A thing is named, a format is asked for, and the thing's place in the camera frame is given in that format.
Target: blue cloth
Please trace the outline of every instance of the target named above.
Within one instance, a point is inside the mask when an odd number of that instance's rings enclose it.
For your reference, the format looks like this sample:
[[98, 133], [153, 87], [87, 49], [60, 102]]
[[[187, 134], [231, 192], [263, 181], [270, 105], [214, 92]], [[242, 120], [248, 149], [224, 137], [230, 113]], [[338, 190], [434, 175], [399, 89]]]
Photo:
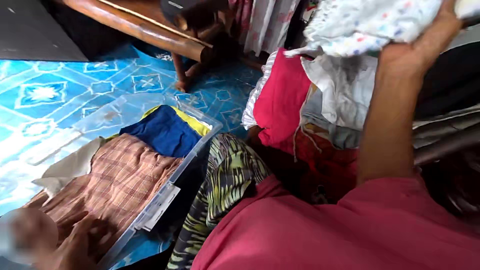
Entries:
[[168, 105], [162, 105], [139, 122], [120, 129], [120, 135], [128, 133], [160, 155], [183, 158], [202, 138]]

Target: person's hand holding clothes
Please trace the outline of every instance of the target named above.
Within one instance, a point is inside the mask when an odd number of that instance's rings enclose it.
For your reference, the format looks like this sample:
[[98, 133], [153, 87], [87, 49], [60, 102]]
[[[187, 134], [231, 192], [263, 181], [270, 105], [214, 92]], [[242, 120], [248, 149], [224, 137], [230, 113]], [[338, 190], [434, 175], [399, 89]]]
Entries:
[[375, 88], [363, 127], [358, 184], [384, 177], [412, 177], [412, 122], [423, 78], [462, 22], [455, 0], [444, 0], [432, 25], [411, 44], [390, 44], [380, 54]]
[[61, 221], [59, 241], [62, 244], [56, 249], [43, 248], [36, 252], [35, 268], [38, 270], [95, 270], [96, 263], [89, 257], [89, 242], [97, 242], [105, 235], [106, 226], [99, 220], [82, 212], [72, 218]]

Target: red cloth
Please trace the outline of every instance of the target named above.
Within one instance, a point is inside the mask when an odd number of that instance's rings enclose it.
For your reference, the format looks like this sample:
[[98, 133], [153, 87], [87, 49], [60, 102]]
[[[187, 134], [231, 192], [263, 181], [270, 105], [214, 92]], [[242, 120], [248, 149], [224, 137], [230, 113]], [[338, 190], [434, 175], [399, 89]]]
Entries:
[[253, 116], [262, 130], [258, 137], [265, 146], [275, 147], [292, 137], [300, 123], [300, 108], [310, 87], [300, 56], [287, 58], [280, 48], [272, 73], [260, 93]]
[[296, 153], [293, 153], [293, 136], [300, 123], [300, 109], [311, 82], [301, 65], [300, 56], [287, 58], [283, 55], [284, 51], [278, 50], [272, 73], [253, 108], [257, 124], [265, 128], [258, 137], [263, 145], [296, 155], [309, 164], [310, 173], [300, 181], [304, 196], [314, 193], [321, 184], [325, 186], [327, 196], [337, 201], [355, 187], [357, 151], [337, 150], [327, 139], [310, 135], [322, 149], [320, 153], [313, 142], [298, 131]]
[[208, 236], [193, 270], [480, 269], [480, 238], [416, 179], [370, 180], [337, 205], [257, 186]]

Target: blue patterned floor mat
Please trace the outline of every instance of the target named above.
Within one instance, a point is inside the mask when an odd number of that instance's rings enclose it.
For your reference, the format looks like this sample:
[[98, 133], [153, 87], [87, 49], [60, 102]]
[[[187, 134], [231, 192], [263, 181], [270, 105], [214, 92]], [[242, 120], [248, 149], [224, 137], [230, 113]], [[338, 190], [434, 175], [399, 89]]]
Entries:
[[[240, 63], [211, 69], [185, 94], [174, 88], [177, 77], [169, 53], [150, 55], [154, 57], [128, 45], [99, 62], [0, 60], [0, 175], [10, 154], [70, 127], [123, 94], [176, 96], [223, 123], [221, 132], [246, 136], [241, 115], [260, 72]], [[9, 144], [13, 136], [25, 138], [25, 144]], [[24, 203], [15, 201], [18, 192], [18, 183], [0, 177], [0, 215]], [[131, 252], [117, 266], [154, 255], [169, 241], [137, 234], [129, 242]]]

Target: clear plastic storage box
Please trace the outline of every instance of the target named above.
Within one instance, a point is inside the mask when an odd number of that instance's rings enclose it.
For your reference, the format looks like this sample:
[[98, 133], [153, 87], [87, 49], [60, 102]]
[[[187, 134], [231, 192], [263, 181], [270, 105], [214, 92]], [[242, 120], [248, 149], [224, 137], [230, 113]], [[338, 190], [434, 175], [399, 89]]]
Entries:
[[141, 117], [149, 109], [162, 104], [177, 107], [199, 121], [211, 125], [212, 129], [195, 145], [177, 170], [170, 176], [167, 183], [160, 188], [152, 201], [150, 201], [113, 247], [101, 259], [99, 269], [107, 270], [115, 264], [115, 257], [135, 232], [142, 229], [145, 222], [150, 220], [156, 213], [159, 208], [159, 202], [161, 202], [162, 198], [166, 195], [168, 183], [175, 183], [186, 168], [196, 163], [200, 152], [202, 152], [202, 150], [206, 151], [205, 146], [208, 145], [210, 139], [222, 128], [220, 122], [180, 102], [175, 97], [157, 93], [123, 95], [81, 119], [71, 128], [57, 130], [55, 134], [40, 144], [34, 145], [22, 152], [14, 162], [8, 162], [6, 166], [2, 168], [0, 177], [2, 177], [2, 175], [3, 177], [9, 175], [9, 177], [15, 177], [19, 181], [23, 179], [23, 183], [32, 181], [40, 177], [48, 166], [68, 156], [70, 153], [75, 152], [89, 141], [99, 136], [107, 138], [117, 134], [121, 128], [140, 121]]

